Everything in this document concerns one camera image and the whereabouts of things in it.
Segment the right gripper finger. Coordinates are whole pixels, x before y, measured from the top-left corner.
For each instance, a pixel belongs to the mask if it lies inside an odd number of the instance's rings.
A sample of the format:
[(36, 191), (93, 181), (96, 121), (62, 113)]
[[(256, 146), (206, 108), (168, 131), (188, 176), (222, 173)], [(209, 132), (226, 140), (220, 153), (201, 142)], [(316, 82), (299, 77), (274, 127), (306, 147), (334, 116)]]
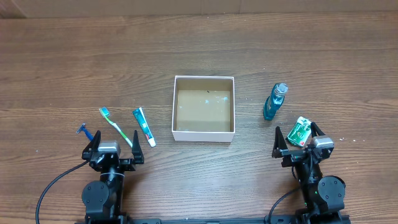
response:
[(274, 140), (274, 147), (272, 150), (272, 157), (273, 158), (280, 158), (284, 156), (285, 152), (288, 152), (288, 147), (286, 145), (285, 139), (283, 137), (282, 131), (280, 127), (277, 126), (275, 128), (275, 140)]
[(324, 136), (325, 135), (325, 133), (317, 126), (317, 124), (315, 122), (311, 122), (310, 128), (311, 128), (311, 135), (313, 138), (316, 136)]

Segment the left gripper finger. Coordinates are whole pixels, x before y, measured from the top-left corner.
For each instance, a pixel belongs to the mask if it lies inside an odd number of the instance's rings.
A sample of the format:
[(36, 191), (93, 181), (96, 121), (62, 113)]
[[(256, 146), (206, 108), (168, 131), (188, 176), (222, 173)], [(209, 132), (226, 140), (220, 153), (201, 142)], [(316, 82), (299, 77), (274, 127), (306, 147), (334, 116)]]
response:
[(144, 164), (144, 155), (143, 155), (141, 146), (139, 144), (139, 137), (138, 137), (138, 133), (136, 130), (134, 131), (131, 152), (132, 152), (135, 164)]
[(99, 146), (100, 142), (101, 142), (101, 131), (97, 130), (97, 132), (93, 136), (93, 139), (82, 151), (81, 158), (83, 160), (89, 161), (91, 159), (93, 153), (98, 151), (98, 146)]

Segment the blue disposable razor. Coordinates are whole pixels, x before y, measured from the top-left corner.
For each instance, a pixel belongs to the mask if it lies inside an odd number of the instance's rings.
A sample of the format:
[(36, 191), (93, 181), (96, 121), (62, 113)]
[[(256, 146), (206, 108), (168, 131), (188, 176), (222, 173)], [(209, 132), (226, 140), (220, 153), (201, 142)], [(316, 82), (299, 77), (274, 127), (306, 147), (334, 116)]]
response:
[(83, 123), (76, 131), (77, 134), (84, 132), (85, 136), (92, 141), (93, 135), (86, 129), (86, 123)]

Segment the green soap packet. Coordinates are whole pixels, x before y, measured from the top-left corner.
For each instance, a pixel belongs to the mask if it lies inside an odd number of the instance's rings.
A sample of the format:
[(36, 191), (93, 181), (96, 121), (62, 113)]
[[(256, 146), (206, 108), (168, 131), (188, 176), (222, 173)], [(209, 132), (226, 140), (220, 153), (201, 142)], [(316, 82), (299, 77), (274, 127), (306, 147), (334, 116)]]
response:
[(311, 123), (309, 119), (300, 116), (287, 135), (286, 140), (294, 146), (303, 147), (309, 135), (311, 135)]

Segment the green white toothbrush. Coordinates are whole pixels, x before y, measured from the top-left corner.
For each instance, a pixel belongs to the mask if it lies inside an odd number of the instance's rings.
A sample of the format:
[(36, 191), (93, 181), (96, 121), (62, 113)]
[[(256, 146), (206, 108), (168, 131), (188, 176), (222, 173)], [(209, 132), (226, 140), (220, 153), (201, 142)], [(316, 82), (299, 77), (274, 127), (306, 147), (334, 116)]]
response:
[(102, 107), (99, 109), (101, 116), (123, 137), (123, 139), (127, 142), (129, 147), (132, 147), (131, 140), (123, 133), (121, 128), (113, 121), (110, 120), (110, 112), (107, 107)]

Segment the teal toothpaste tube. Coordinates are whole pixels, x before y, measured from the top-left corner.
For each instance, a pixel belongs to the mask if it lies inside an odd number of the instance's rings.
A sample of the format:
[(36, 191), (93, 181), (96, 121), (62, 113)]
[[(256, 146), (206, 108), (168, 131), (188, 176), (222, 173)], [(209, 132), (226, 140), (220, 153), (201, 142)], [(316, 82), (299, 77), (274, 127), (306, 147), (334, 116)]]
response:
[(134, 115), (134, 117), (136, 118), (139, 126), (142, 129), (142, 132), (144, 133), (144, 136), (147, 139), (147, 142), (149, 143), (149, 145), (151, 147), (155, 147), (156, 146), (156, 142), (155, 142), (155, 138), (152, 135), (152, 132), (149, 128), (149, 125), (147, 123), (146, 117), (144, 115), (144, 111), (142, 109), (142, 107), (135, 109), (132, 114)]

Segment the blue mouthwash bottle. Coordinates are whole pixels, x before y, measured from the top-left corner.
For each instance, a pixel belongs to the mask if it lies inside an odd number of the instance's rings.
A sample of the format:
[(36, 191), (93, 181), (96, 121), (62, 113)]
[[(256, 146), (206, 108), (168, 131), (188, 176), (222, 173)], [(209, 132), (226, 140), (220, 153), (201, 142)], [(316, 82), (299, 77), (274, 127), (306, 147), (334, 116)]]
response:
[(268, 96), (263, 109), (265, 120), (272, 120), (277, 110), (282, 106), (285, 95), (288, 92), (288, 85), (285, 83), (276, 83)]

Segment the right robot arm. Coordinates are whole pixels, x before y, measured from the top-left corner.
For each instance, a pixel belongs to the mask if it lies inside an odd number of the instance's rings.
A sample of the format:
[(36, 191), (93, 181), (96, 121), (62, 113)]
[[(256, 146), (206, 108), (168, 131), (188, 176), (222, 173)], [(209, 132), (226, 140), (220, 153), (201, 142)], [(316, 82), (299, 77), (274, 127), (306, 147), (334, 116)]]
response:
[(279, 127), (275, 128), (275, 141), (272, 150), (273, 158), (281, 158), (282, 167), (290, 167), (299, 186), (278, 199), (266, 216), (266, 223), (279, 223), (272, 214), (283, 199), (297, 191), (301, 191), (305, 208), (298, 209), (293, 215), (284, 218), (287, 223), (350, 223), (348, 215), (340, 211), (345, 208), (344, 197), (346, 184), (338, 176), (324, 176), (319, 163), (331, 156), (335, 144), (321, 129), (310, 125), (312, 139), (300, 150), (290, 151)]

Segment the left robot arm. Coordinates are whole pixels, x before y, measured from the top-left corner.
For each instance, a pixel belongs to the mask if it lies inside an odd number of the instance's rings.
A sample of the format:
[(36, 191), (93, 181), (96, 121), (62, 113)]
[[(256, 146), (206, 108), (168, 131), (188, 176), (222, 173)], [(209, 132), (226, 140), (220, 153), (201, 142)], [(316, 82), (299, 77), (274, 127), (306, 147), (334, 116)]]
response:
[(144, 163), (144, 155), (137, 132), (134, 133), (132, 158), (121, 158), (117, 141), (101, 141), (96, 132), (82, 152), (82, 159), (100, 173), (99, 180), (92, 181), (82, 191), (82, 202), (86, 207), (85, 223), (131, 223), (130, 216), (122, 212), (125, 172), (136, 170)]

